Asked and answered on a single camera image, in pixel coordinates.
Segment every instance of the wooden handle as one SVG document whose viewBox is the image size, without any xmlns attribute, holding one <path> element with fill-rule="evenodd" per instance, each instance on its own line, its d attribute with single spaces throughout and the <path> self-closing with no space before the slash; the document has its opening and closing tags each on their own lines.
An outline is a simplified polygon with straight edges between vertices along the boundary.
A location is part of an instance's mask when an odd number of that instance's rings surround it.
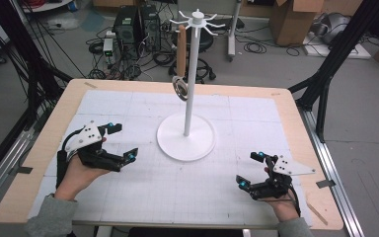
<svg viewBox="0 0 379 237">
<path fill-rule="evenodd" d="M 186 75 L 187 62 L 187 32 L 183 25 L 179 26 L 178 46 L 177 46 L 177 75 L 184 77 Z"/>
</svg>

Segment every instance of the white grid paper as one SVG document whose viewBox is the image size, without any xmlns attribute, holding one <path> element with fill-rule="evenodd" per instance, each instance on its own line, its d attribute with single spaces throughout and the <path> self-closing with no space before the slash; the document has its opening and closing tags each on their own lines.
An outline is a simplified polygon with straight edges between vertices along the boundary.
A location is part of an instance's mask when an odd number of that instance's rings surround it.
<svg viewBox="0 0 379 237">
<path fill-rule="evenodd" d="M 236 175 L 253 184 L 267 178 L 265 164 L 250 158 L 253 151 L 291 159 L 274 100 L 196 95 L 192 110 L 213 124 L 217 142 L 210 154 L 192 162 L 168 157 L 156 140 L 162 120 L 184 113 L 185 107 L 172 94 L 98 90 L 86 93 L 64 137 L 90 120 L 96 125 L 121 123 L 122 131 L 107 135 L 103 148 L 118 155 L 135 147 L 139 151 L 134 163 L 119 173 L 100 177 L 77 196 L 79 207 L 74 220 L 241 228 L 275 226 L 277 219 L 270 206 L 252 200 L 236 183 Z M 55 174 L 54 155 L 30 217 L 38 214 L 44 196 L 54 192 Z M 301 200 L 302 215 L 311 225 L 296 177 L 293 185 Z"/>
</svg>

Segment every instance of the tiled floor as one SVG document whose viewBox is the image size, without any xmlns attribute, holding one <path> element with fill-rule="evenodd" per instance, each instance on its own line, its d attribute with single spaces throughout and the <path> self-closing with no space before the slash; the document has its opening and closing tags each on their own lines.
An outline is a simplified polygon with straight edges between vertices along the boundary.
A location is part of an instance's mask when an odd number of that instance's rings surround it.
<svg viewBox="0 0 379 237">
<path fill-rule="evenodd" d="M 58 43 L 77 66 L 87 74 L 93 57 L 86 40 L 113 24 L 114 19 L 90 10 L 89 6 L 75 13 L 80 27 L 55 35 Z M 248 31 L 264 26 L 264 20 L 243 19 Z M 249 36 L 269 40 L 268 29 Z M 378 49 L 371 43 L 363 46 L 373 55 Z M 53 58 L 62 71 L 82 77 L 55 43 L 49 43 Z M 324 58 L 306 56 L 299 48 L 298 56 L 287 54 L 285 48 L 267 46 L 265 54 L 244 51 L 237 42 L 233 62 L 225 57 L 227 39 L 219 36 L 214 45 L 200 55 L 217 75 L 206 84 L 288 88 L 313 75 Z M 139 80 L 171 81 L 167 68 L 156 67 L 142 74 Z M 0 64 L 0 142 L 26 108 L 24 92 L 10 63 Z M 379 63 L 374 59 L 348 59 L 336 74 L 329 95 L 325 137 L 340 172 L 343 185 L 366 236 L 379 236 Z M 11 177 L 0 191 L 0 199 L 11 183 Z M 93 228 L 76 226 L 78 236 L 92 236 Z M 346 236 L 345 230 L 314 231 L 316 236 Z M 113 236 L 120 232 L 113 231 Z M 0 236 L 23 236 L 23 226 L 0 224 Z M 253 236 L 275 236 L 273 231 L 255 231 Z"/>
</svg>

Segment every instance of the computer tower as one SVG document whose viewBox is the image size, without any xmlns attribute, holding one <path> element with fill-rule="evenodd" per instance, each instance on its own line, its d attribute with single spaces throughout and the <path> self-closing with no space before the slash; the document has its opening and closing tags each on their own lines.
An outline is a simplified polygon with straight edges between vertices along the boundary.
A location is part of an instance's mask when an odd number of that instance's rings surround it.
<svg viewBox="0 0 379 237">
<path fill-rule="evenodd" d="M 140 8 L 143 38 L 148 51 L 161 50 L 160 18 L 155 5 L 143 5 Z"/>
<path fill-rule="evenodd" d="M 143 40 L 140 16 L 136 6 L 120 6 L 115 18 L 113 32 L 118 42 L 122 59 L 137 59 Z"/>
</svg>

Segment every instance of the round white base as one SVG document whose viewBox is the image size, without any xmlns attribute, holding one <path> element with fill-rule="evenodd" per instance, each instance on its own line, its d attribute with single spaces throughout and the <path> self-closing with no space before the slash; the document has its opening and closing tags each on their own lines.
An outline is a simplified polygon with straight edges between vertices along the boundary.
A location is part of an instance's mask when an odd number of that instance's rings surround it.
<svg viewBox="0 0 379 237">
<path fill-rule="evenodd" d="M 198 160 L 214 148 L 214 128 L 207 119 L 192 115 L 189 136 L 184 136 L 185 122 L 185 114 L 165 118 L 158 128 L 158 143 L 172 158 L 181 161 Z"/>
</svg>

